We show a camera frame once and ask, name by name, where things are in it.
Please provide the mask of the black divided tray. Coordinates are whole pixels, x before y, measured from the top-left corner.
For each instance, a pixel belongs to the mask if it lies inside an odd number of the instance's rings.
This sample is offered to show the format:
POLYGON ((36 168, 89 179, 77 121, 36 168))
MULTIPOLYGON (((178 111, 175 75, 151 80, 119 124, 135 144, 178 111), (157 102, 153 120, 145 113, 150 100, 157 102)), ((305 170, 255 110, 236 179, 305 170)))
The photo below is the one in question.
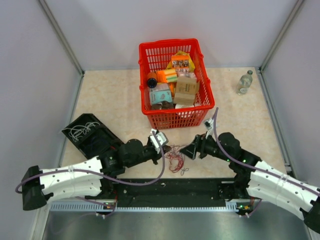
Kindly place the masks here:
POLYGON ((61 132, 86 159, 99 156, 108 150, 116 150, 124 144, 92 113, 81 114, 61 132))

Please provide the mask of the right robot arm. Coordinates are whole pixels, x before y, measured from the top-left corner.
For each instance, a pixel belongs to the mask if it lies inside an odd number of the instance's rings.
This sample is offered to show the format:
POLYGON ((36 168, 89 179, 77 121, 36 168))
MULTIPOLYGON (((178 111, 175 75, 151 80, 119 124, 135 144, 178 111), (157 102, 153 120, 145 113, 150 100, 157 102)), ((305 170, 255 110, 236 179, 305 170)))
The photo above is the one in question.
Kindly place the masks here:
POLYGON ((280 172, 257 155, 244 150, 230 132, 212 136, 196 135, 180 152, 194 160, 208 155, 229 163, 236 174, 233 192, 239 198, 250 196, 270 202, 320 231, 320 189, 280 172))

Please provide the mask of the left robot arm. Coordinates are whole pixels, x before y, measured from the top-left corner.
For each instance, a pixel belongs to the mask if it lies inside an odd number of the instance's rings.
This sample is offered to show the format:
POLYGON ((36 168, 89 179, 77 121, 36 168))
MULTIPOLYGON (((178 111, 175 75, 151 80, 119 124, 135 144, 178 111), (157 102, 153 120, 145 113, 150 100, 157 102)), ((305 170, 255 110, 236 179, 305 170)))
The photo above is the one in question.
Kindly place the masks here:
POLYGON ((16 187, 16 192, 22 196, 24 211, 73 197, 100 195, 106 199, 113 194, 114 182, 124 183, 116 176, 149 160, 157 164, 170 150, 166 141, 156 142, 150 136, 146 145, 138 139, 131 139, 118 147, 110 147, 98 156, 66 167, 40 169, 37 165, 31 166, 16 187))

